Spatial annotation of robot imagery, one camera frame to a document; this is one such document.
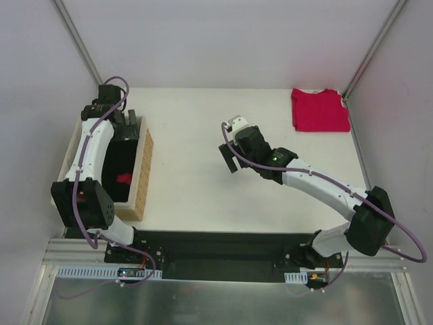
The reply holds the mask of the black flower print t-shirt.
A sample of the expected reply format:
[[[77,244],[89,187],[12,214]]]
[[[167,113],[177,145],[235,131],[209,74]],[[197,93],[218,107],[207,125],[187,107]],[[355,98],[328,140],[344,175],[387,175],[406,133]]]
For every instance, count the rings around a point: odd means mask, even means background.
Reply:
[[[118,183],[116,177],[131,173],[135,166],[138,140],[110,142],[102,169],[101,184],[114,202],[129,199],[131,185]]]

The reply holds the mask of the wicker laundry basket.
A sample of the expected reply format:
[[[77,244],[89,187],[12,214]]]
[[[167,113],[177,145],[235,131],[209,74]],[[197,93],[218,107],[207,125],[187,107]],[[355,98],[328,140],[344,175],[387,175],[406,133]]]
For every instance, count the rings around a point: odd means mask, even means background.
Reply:
[[[139,139],[129,199],[126,202],[114,202],[116,216],[123,221],[131,222],[143,220],[154,147],[146,119],[138,116],[137,121]]]

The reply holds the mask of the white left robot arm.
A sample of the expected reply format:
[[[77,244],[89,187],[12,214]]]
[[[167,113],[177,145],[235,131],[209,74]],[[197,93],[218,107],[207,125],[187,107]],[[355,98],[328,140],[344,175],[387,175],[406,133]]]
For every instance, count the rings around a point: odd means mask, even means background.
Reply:
[[[51,185],[51,197],[66,228],[76,228],[92,247],[103,238],[120,246],[127,263],[138,262],[143,247],[135,230],[116,216],[115,205],[131,193],[140,139],[134,110],[127,110],[128,88],[104,83],[81,111],[81,135],[65,176]]]

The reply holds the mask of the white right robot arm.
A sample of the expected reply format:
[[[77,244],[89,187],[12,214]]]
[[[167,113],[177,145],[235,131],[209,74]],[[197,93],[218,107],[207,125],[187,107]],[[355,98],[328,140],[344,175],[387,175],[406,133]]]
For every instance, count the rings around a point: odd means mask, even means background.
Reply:
[[[291,187],[332,208],[346,223],[329,230],[317,230],[307,243],[295,248],[290,257],[308,268],[320,267],[328,258],[343,251],[374,256],[382,248],[394,224],[385,190],[368,191],[338,183],[312,168],[288,149],[272,148],[258,126],[250,126],[242,116],[221,125],[224,144],[219,146],[229,170],[252,169],[263,179]]]

